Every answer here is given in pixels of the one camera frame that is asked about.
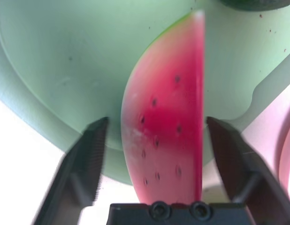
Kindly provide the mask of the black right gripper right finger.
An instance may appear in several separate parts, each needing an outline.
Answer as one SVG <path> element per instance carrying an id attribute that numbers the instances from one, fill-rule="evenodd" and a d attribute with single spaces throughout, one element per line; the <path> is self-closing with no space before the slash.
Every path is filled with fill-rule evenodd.
<path id="1" fill-rule="evenodd" d="M 214 158 L 229 199 L 257 225 L 290 225 L 290 200 L 259 154 L 230 124 L 207 117 Z"/>

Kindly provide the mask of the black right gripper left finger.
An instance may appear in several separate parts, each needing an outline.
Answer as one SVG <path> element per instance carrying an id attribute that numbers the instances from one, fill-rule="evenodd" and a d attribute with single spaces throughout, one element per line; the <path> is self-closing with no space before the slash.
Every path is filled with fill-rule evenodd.
<path id="1" fill-rule="evenodd" d="M 109 118 L 85 129 L 62 159 L 35 216 L 35 225 L 76 225 L 81 211 L 93 205 L 104 162 Z"/>

